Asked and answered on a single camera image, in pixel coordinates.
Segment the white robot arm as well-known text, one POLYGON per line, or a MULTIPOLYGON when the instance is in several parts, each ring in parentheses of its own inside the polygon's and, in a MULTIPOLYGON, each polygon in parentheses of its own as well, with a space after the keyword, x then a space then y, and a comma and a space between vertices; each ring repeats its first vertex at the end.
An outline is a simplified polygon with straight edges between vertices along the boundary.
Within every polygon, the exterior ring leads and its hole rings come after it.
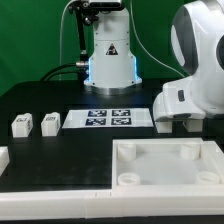
MULTIPOLYGON (((85 84, 108 93, 139 83, 129 48, 128 12, 98 17, 85 84)), ((224 115, 224 0, 196 0, 181 6, 172 21, 171 45, 187 76, 163 85, 153 104, 154 120, 224 115)))

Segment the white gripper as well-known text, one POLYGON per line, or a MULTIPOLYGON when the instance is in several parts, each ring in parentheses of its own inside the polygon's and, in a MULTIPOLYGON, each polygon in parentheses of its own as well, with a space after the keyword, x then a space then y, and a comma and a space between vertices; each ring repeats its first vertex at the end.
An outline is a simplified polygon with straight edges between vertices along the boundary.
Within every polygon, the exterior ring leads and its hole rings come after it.
POLYGON ((156 122, 205 118, 205 112, 192 100, 190 94, 192 78, 182 78, 163 85, 153 103, 153 118, 156 122))

